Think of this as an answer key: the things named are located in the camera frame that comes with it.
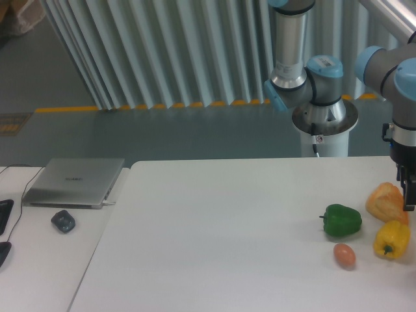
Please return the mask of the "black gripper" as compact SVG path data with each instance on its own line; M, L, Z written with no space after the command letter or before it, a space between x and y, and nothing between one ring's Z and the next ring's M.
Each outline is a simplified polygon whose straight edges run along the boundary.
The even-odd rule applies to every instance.
M396 164L396 179L404 183L404 211L415 210L415 146L390 143L390 157Z

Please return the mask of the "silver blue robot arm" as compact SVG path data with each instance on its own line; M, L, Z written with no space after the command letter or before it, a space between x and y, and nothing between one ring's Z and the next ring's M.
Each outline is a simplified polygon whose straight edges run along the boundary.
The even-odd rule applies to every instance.
M293 108L293 125L305 136L304 155L320 157L320 138L347 135L358 112L341 98L343 66L329 55L303 60L308 12L313 1L270 1L278 15L276 66L265 93L277 110ZM403 190L405 211L415 209L415 2L364 1L363 6L401 43L396 49L367 47L356 60L356 77L393 106L382 127Z

